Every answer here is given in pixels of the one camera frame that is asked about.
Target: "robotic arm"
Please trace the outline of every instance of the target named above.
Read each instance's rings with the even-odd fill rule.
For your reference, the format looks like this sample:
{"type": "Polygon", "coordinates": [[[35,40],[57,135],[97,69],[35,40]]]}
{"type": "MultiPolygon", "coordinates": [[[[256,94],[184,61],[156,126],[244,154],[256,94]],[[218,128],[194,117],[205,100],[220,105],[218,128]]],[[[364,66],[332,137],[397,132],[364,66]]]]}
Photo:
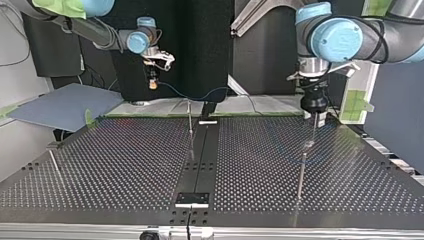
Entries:
{"type": "MultiPolygon", "coordinates": [[[[50,21],[62,27],[63,31],[75,33],[94,43],[102,50],[130,50],[140,55],[146,65],[145,71],[150,89],[157,88],[160,71],[169,71],[174,56],[159,50],[158,41],[162,31],[157,29],[155,19],[140,17],[135,30],[115,30],[101,20],[92,17],[87,19],[70,18],[55,14],[47,9],[36,7],[32,0],[11,0],[20,11],[33,18],[50,21]]],[[[91,16],[104,16],[112,9],[114,1],[89,0],[87,8],[92,10],[91,16]]]]}
{"type": "Polygon", "coordinates": [[[424,60],[424,1],[393,0],[384,18],[334,16],[329,3],[299,9],[296,16],[302,109],[326,112],[332,63],[353,59],[375,63],[424,60]]]}

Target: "robot end effector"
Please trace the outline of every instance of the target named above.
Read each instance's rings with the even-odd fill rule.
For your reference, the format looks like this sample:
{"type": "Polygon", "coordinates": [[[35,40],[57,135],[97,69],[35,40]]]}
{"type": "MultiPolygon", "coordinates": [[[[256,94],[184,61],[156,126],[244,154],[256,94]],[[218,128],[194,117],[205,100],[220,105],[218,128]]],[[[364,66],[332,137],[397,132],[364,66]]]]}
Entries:
{"type": "Polygon", "coordinates": [[[299,9],[296,16],[302,108],[326,112],[325,76],[332,63],[369,60],[410,63],[424,60],[424,2],[393,0],[385,17],[334,16],[329,3],[299,9]]]}

